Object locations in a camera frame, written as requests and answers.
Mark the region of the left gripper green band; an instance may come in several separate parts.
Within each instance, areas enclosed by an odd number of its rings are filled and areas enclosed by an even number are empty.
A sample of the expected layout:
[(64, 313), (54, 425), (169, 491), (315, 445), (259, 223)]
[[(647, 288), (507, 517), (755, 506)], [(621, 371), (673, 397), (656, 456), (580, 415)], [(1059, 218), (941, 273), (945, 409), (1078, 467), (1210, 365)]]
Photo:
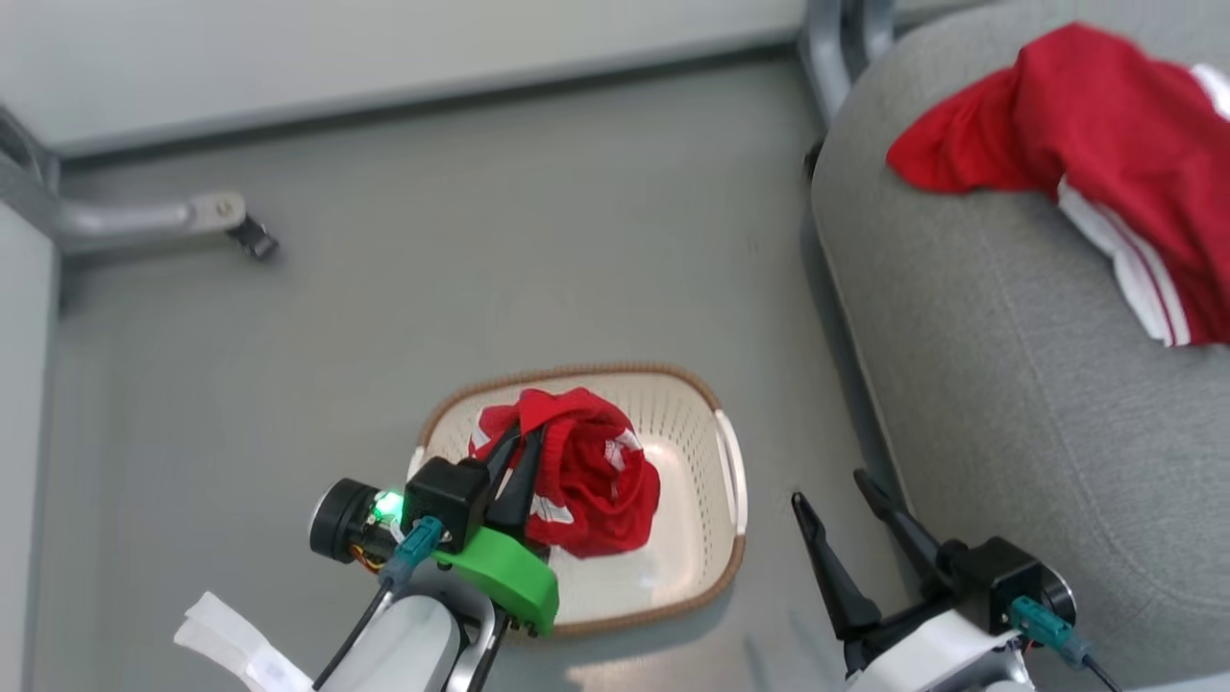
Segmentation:
[(378, 490), (355, 479), (339, 479), (312, 511), (310, 548), (344, 564), (360, 562), (378, 574), (399, 540), (421, 517), (435, 517), (443, 525), (442, 540), (421, 565), (434, 560), (456, 569), (524, 631), (551, 635), (558, 613), (558, 581), (549, 564), (522, 542), (534, 505), (544, 438), (545, 428), (522, 434), (520, 424), (513, 422), (494, 442), (486, 465), (475, 458), (458, 463), (430, 458), (403, 490)]

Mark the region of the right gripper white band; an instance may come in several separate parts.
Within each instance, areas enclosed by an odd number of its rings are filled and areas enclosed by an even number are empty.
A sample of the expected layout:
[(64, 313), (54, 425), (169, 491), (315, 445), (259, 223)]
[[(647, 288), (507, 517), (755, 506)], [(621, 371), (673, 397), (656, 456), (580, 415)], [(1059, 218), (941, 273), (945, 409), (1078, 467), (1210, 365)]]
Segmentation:
[(1066, 583), (1000, 537), (974, 548), (957, 540), (941, 547), (867, 470), (855, 470), (852, 477), (918, 572), (920, 588), (941, 591), (879, 619), (878, 605), (862, 594), (827, 543), (813, 506), (802, 492), (792, 494), (827, 616), (836, 638), (847, 642), (844, 692), (1036, 692), (1026, 653), (1050, 648), (1020, 635), (1009, 623), (1009, 607), (1027, 596), (1071, 623)]

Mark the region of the red shorts white patches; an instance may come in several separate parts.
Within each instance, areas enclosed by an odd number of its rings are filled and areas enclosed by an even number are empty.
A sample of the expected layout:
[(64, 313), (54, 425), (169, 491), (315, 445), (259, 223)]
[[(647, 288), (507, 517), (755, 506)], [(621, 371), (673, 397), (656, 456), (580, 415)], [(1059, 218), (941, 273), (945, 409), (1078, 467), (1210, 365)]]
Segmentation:
[(520, 433), (510, 470), (530, 435), (542, 433), (526, 521), (531, 546), (597, 559), (649, 543), (662, 482), (622, 411), (589, 388), (526, 388), (513, 404), (478, 412), (469, 455), (488, 458), (513, 427)]

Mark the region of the red jersey white striped hem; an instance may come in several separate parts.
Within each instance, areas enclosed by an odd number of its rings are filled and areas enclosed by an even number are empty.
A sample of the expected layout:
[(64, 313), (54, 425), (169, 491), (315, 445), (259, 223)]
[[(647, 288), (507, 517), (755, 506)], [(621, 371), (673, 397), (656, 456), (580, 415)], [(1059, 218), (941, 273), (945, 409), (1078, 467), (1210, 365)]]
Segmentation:
[(919, 189), (1046, 194), (1168, 347), (1230, 345), (1230, 76), (1071, 23), (927, 109), (886, 155)]

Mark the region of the grey fabric sofa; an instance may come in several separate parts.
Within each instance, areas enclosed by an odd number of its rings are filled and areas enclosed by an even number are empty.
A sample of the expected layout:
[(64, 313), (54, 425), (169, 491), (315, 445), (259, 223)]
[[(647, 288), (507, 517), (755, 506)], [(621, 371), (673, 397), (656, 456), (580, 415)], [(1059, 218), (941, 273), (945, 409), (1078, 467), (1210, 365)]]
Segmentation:
[(889, 144), (1073, 21), (1230, 73), (1230, 0), (1007, 0), (914, 28), (852, 84), (812, 200), (879, 430), (938, 538), (1057, 570), (1121, 687), (1230, 692), (1230, 345), (1144, 333), (1046, 195), (918, 191)]

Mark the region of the white woven laundry basket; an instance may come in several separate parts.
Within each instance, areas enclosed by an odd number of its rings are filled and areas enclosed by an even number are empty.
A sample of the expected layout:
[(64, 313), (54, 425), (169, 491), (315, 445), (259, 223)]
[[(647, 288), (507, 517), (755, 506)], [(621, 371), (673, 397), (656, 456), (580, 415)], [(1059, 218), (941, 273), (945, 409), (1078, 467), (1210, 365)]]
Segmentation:
[(478, 412), (520, 391), (589, 388), (629, 417), (661, 478), (649, 542), (601, 559), (554, 551), (556, 638), (627, 631), (708, 606), (729, 588), (747, 548), (747, 470), (736, 430), (715, 390), (669, 363), (576, 364), (470, 383), (435, 407), (419, 431), (410, 472), (427, 458), (456, 460)]

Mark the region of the white paper label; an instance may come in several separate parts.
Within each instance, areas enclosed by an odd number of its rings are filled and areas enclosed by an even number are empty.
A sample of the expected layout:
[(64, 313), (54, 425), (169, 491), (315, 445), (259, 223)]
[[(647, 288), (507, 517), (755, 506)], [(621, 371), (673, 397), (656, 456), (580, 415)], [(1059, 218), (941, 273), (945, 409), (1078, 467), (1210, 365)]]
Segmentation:
[(312, 680), (303, 670), (209, 591), (184, 611), (173, 643), (209, 658), (248, 692), (312, 692)]

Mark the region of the black caster wheel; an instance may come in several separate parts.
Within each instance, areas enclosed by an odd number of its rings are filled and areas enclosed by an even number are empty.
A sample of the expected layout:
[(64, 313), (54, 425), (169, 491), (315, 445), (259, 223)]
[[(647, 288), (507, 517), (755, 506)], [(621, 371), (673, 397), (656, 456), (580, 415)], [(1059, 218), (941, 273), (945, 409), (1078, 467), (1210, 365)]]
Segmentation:
[(236, 227), (229, 229), (228, 237), (236, 242), (237, 248), (245, 254), (258, 262), (271, 261), (280, 250), (280, 242), (276, 236), (251, 215), (246, 215)]

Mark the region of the grey metal partition foot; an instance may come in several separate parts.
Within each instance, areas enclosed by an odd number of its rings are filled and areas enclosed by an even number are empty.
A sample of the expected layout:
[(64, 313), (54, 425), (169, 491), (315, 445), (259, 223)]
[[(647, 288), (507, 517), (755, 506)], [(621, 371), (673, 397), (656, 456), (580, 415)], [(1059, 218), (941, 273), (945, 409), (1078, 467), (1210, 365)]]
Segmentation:
[(70, 200), (59, 193), (62, 161), (0, 104), (0, 202), (43, 232), (63, 254), (132, 250), (148, 242), (207, 234), (228, 236), (242, 222), (234, 192), (189, 194), (157, 203)]

